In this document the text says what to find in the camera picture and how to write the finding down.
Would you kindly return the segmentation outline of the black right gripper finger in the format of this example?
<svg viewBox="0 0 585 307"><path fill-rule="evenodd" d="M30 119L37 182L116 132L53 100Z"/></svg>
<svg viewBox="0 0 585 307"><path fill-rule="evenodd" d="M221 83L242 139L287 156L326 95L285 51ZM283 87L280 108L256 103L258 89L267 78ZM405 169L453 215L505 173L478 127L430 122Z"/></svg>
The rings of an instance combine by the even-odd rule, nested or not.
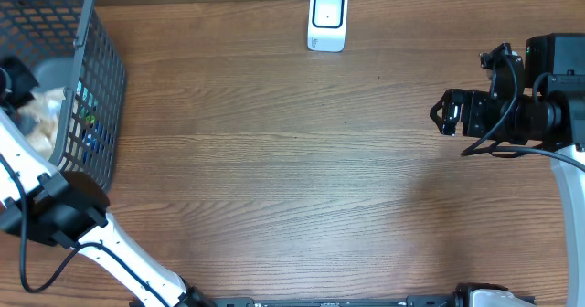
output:
<svg viewBox="0 0 585 307"><path fill-rule="evenodd" d="M441 98L431 107L431 113L437 113L439 110L448 109L451 104L459 103L459 92L456 89L446 90Z"/></svg>
<svg viewBox="0 0 585 307"><path fill-rule="evenodd" d="M430 118L437 126L440 134L454 136L456 133L457 117L444 108L431 108Z"/></svg>

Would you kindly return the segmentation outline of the beige snack bag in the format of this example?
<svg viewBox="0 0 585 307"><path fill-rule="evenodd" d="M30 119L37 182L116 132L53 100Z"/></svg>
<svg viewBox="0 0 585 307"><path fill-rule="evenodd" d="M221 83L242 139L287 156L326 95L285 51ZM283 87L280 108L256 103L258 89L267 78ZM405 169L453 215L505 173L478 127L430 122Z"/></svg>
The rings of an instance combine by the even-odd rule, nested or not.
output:
<svg viewBox="0 0 585 307"><path fill-rule="evenodd" d="M66 99L62 88L33 92L33 100L17 110L21 120L32 121L32 128L23 134L27 142L46 160L56 147L59 115Z"/></svg>

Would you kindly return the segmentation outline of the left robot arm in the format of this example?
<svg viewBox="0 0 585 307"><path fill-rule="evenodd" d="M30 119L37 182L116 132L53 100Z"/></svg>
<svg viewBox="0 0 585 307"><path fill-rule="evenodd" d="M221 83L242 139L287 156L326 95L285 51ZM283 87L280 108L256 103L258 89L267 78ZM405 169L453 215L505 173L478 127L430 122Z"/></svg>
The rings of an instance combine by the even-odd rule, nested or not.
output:
<svg viewBox="0 0 585 307"><path fill-rule="evenodd" d="M38 85L16 57L1 61L1 229L19 237L23 289L51 286L78 254L99 264L136 298L137 306L210 306L212 301L146 253L109 212L101 187L82 172L61 172L40 156L13 122ZM32 287L27 244L59 245L69 251L51 277Z"/></svg>

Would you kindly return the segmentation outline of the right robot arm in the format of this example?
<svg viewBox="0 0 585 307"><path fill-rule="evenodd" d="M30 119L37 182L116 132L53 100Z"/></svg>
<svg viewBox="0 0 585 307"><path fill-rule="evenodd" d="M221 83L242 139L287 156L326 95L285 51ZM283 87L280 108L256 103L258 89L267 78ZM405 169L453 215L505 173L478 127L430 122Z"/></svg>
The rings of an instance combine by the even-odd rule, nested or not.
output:
<svg viewBox="0 0 585 307"><path fill-rule="evenodd" d="M448 89L431 107L443 135L473 137L462 156L549 158L561 199L569 266L566 304L584 303L584 36L531 37L519 56L504 42L479 56L487 91Z"/></svg>

